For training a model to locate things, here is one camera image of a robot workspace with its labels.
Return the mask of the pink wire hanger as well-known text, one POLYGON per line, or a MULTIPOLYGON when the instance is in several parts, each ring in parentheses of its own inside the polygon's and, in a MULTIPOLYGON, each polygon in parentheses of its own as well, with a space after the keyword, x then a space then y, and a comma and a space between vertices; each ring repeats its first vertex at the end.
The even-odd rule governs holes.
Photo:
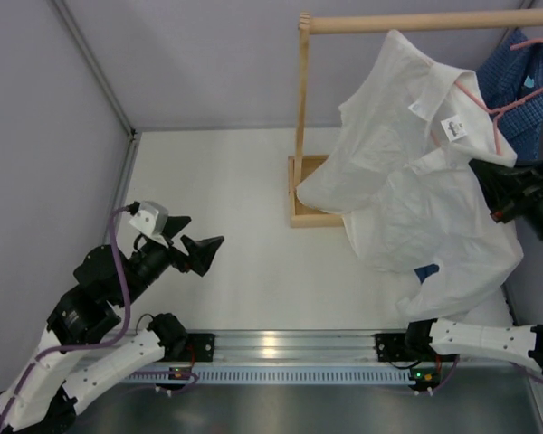
POLYGON ((414 115, 429 148, 512 167, 543 123, 543 39, 515 32, 476 70, 429 62, 414 115))

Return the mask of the white shirt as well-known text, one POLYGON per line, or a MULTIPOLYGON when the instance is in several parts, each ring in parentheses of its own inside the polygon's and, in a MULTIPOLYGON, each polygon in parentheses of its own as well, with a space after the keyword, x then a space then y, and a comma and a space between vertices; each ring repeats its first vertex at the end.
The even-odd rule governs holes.
POLYGON ((339 108, 328 159, 297 188, 300 202, 338 214, 357 256, 399 273, 434 265, 398 301, 407 321, 478 306, 520 264, 510 223, 497 223, 471 169, 517 156, 493 128, 473 71, 427 56, 390 31, 366 80, 339 108))

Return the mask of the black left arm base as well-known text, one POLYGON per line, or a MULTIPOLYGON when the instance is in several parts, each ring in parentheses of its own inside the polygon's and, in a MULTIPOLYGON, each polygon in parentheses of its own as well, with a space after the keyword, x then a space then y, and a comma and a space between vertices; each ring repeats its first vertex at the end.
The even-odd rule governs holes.
POLYGON ((210 363, 214 359, 215 335, 211 333, 190 333, 179 362, 210 363))

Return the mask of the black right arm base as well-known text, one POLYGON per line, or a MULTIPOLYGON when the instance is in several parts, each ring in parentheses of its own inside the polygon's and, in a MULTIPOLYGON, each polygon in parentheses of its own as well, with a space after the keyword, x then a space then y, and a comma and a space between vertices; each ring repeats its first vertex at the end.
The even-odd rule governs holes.
POLYGON ((454 362, 453 354, 439 355, 433 350, 413 350, 405 344, 405 333, 380 333, 374 335, 377 360, 399 370, 413 369, 421 363, 454 362))

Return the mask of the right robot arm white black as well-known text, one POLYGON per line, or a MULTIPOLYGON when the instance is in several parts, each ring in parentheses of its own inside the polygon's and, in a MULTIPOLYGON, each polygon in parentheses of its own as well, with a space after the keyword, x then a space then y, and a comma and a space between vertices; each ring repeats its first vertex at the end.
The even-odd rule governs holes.
MULTIPOLYGON (((543 160, 513 167, 473 159, 485 202, 496 223, 522 218, 543 243, 543 160)), ((543 324, 510 327, 467 325, 447 319, 409 324, 405 352, 414 359, 434 356, 474 356, 516 364, 543 377, 543 324)))

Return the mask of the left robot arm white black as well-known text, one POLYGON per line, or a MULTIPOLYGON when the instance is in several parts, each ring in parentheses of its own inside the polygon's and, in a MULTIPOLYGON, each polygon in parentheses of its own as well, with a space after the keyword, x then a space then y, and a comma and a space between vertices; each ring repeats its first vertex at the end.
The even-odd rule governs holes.
POLYGON ((134 213, 134 251, 126 257, 116 235, 91 250, 74 271, 75 287, 46 320, 31 359, 0 392, 0 433, 63 433, 102 393, 140 368, 175 361, 189 334, 175 315, 157 314, 128 342, 132 304, 166 270, 204 276, 224 237, 173 239, 191 219, 134 213))

